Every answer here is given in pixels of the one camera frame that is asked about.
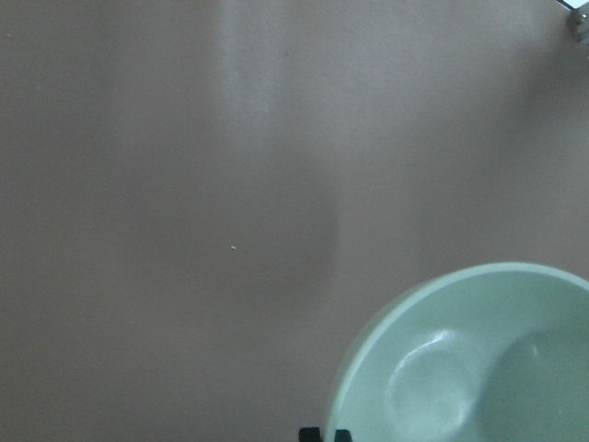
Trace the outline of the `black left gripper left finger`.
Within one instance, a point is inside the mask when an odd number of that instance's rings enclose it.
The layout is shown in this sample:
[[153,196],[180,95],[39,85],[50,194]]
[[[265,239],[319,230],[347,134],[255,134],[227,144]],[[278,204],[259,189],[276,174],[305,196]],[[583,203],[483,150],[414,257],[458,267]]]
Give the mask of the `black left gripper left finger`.
[[302,427],[298,430],[299,442],[321,442],[319,427]]

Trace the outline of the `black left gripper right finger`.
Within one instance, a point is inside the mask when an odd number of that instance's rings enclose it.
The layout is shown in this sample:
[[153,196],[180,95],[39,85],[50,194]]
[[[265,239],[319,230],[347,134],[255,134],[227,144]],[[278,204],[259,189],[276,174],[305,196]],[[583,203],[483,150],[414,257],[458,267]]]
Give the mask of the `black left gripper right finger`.
[[334,442],[351,442],[351,433],[347,429],[337,429],[334,434]]

